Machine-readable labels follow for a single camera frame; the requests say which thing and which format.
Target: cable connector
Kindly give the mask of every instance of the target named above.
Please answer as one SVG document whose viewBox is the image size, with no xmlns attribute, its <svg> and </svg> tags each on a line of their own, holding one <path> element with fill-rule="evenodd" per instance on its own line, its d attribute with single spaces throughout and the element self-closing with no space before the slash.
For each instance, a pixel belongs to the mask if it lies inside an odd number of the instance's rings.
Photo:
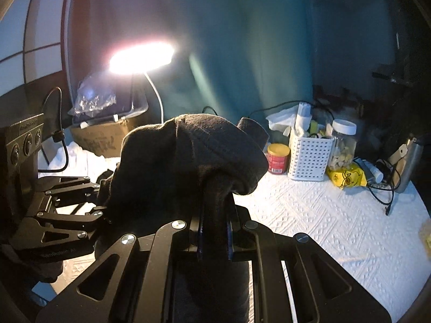
<svg viewBox="0 0 431 323">
<path fill-rule="evenodd" d="M 55 143 L 63 141 L 65 138 L 64 131 L 63 130 L 57 130 L 53 133 L 53 141 Z"/>
</svg>

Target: cardboard box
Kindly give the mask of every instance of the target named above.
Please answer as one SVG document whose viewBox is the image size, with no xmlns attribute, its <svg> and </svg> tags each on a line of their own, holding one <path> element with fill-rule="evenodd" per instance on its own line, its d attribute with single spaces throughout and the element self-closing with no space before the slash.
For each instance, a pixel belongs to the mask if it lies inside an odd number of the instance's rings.
<svg viewBox="0 0 431 323">
<path fill-rule="evenodd" d="M 127 120 L 70 129 L 73 139 L 83 149 L 105 158 L 119 157 L 124 137 L 133 129 Z"/>
</svg>

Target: yellow lid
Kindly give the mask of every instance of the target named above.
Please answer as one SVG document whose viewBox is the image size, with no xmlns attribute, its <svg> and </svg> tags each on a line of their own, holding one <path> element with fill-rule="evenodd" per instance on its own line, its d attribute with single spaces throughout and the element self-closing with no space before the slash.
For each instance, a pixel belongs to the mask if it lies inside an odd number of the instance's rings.
<svg viewBox="0 0 431 323">
<path fill-rule="evenodd" d="M 286 157 L 290 154 L 290 148 L 281 143 L 271 143 L 268 146 L 268 153 L 275 157 Z"/>
</svg>

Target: thermos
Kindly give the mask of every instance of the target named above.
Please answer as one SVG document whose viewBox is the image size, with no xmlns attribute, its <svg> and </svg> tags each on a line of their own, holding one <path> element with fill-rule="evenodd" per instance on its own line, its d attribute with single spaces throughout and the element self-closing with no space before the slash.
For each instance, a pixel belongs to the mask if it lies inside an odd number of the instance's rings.
<svg viewBox="0 0 431 323">
<path fill-rule="evenodd" d="M 415 171 L 417 164 L 421 160 L 424 146 L 429 144 L 431 144 L 431 134 L 426 134 L 419 137 L 411 136 L 407 140 L 407 154 L 398 161 L 395 167 L 398 173 L 394 172 L 392 177 L 394 186 L 397 187 L 395 192 L 402 193 L 406 190 L 412 174 Z"/>
</svg>

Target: white basket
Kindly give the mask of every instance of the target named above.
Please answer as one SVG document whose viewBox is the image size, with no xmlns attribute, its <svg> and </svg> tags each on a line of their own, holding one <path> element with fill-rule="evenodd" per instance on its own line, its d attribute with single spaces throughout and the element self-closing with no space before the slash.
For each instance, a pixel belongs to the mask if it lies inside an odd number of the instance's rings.
<svg viewBox="0 0 431 323">
<path fill-rule="evenodd" d="M 305 138 L 290 132 L 290 165 L 287 176 L 296 181 L 322 181 L 333 138 Z"/>
</svg>

